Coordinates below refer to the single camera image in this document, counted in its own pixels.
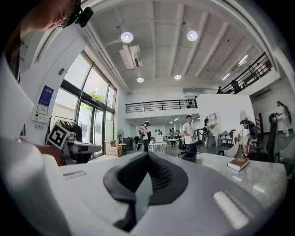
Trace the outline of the glass window front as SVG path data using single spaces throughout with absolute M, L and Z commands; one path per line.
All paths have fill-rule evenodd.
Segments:
M 80 120 L 82 141 L 103 147 L 114 138 L 116 88 L 85 52 L 63 75 L 52 115 Z

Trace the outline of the small grey chair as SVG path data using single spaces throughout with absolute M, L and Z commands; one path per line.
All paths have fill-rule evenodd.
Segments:
M 218 146 L 219 146 L 219 143 L 221 143 L 221 145 L 228 144 L 229 138 L 230 138 L 230 135 L 229 135 L 228 131 L 226 131 L 226 130 L 224 132 L 222 132 L 221 134 L 219 134 L 218 135 Z

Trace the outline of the brown hardcover book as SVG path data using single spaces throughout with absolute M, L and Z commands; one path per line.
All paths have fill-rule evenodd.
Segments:
M 227 166 L 233 170 L 241 171 L 245 166 L 250 162 L 249 158 L 246 157 L 237 157 L 230 161 Z

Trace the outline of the white shelf cabinet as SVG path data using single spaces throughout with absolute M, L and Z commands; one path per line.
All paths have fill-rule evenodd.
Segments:
M 220 133 L 220 117 L 218 112 L 214 112 L 208 115 L 208 123 L 210 130 L 209 145 L 218 146 L 218 136 Z

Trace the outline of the black mezzanine railing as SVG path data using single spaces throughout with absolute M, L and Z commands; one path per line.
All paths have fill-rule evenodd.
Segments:
M 269 73 L 271 69 L 272 64 L 266 52 L 263 52 L 246 70 L 233 80 L 238 81 L 241 91 L 243 91 Z M 222 88 L 222 90 L 224 92 L 223 94 L 234 94 L 231 82 Z

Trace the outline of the black balcony railing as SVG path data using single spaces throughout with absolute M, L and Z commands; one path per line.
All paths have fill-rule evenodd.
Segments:
M 198 108 L 196 100 L 159 100 L 126 104 L 126 113 Z

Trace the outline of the person's left forearm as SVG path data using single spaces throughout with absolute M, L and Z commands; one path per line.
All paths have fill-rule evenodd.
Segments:
M 63 165 L 63 156 L 61 154 L 61 151 L 57 147 L 50 146 L 50 145 L 37 145 L 37 144 L 34 144 L 34 146 L 36 146 L 42 154 L 48 154 L 53 156 L 58 166 Z

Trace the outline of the white wall notice board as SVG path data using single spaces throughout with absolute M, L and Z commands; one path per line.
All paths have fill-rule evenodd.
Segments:
M 38 103 L 34 108 L 32 120 L 39 123 L 48 123 L 48 106 Z

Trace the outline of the cardboard box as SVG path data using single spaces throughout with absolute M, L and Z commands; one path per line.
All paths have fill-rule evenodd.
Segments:
M 106 140 L 106 155 L 112 155 L 120 157 L 123 154 L 122 147 L 117 145 L 116 140 Z

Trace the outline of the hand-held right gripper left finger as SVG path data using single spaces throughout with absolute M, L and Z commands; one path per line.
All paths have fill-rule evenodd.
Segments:
M 103 177 L 104 187 L 110 196 L 116 201 L 127 204 L 124 218 L 114 224 L 126 232 L 131 231 L 137 223 L 135 192 L 148 172 L 148 165 L 148 153 L 143 152 L 124 164 L 112 167 Z

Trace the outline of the white work table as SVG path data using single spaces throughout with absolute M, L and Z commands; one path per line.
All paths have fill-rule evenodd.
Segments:
M 157 152 L 157 153 L 164 153 L 165 148 L 167 147 L 166 142 L 157 142 L 157 141 L 151 141 L 149 146 L 151 147 L 152 152 Z

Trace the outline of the clothes rack with dark clothes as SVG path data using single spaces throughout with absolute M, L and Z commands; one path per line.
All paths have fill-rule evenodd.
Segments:
M 47 133 L 46 133 L 46 137 L 45 137 L 46 144 L 49 143 L 47 138 L 49 137 L 49 133 L 55 123 L 58 123 L 60 125 L 64 125 L 65 128 L 69 127 L 69 131 L 73 132 L 75 134 L 76 140 L 78 142 L 82 141 L 82 137 L 83 137 L 83 135 L 82 135 L 82 122 L 80 120 L 52 115 L 49 119 L 49 125 L 47 126 Z

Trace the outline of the white ceiling air conditioner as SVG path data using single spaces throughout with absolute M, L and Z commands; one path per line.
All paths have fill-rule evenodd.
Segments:
M 143 67 L 139 45 L 130 47 L 123 45 L 122 49 L 119 50 L 119 54 L 127 70 Z

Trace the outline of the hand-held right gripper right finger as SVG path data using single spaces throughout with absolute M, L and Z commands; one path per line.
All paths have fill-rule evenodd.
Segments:
M 184 169 L 154 153 L 148 153 L 147 162 L 153 191 L 148 204 L 158 206 L 174 202 L 188 186 Z

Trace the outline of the blue wall poster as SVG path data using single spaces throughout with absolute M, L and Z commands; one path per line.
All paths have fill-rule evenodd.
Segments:
M 53 92 L 54 92 L 54 90 L 52 88 L 45 85 L 42 90 L 42 93 L 41 93 L 38 103 L 43 106 L 49 106 Z

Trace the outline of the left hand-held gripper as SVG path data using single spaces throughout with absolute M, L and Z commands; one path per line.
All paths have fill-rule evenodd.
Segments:
M 87 163 L 91 156 L 101 151 L 101 145 L 79 142 L 76 134 L 55 123 L 47 141 L 57 147 L 63 158 L 63 165 Z

